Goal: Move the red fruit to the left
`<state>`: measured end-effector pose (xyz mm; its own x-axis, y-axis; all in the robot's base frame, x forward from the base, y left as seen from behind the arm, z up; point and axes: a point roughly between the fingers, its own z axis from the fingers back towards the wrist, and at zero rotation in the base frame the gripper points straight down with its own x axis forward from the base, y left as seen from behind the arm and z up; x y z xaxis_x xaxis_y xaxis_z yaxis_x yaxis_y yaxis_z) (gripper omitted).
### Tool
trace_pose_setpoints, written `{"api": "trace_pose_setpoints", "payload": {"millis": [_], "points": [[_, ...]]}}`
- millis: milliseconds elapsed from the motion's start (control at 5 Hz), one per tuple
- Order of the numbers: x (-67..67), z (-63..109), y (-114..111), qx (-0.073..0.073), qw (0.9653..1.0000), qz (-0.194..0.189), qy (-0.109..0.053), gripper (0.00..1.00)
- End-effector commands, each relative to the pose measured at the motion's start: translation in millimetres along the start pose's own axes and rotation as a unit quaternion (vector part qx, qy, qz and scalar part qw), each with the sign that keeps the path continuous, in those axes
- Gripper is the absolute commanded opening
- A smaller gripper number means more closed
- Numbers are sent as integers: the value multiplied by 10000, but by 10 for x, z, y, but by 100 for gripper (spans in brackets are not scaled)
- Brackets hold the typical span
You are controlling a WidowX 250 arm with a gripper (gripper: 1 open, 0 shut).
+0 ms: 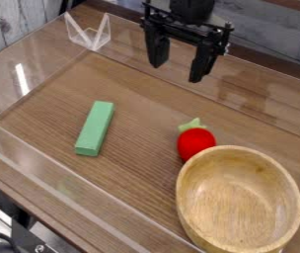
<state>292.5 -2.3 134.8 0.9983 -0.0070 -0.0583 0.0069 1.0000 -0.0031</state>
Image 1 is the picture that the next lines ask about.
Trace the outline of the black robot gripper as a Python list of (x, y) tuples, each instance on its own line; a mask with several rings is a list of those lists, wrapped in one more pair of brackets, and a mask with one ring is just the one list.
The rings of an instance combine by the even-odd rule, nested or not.
[[(145, 0), (143, 22), (153, 22), (177, 40), (197, 44), (196, 55), (190, 64), (189, 79), (201, 81), (209, 74), (217, 55), (228, 52), (229, 35), (234, 30), (230, 22), (213, 14), (214, 0)], [(146, 48), (149, 64), (158, 68), (168, 60), (169, 39), (158, 31), (146, 31)]]

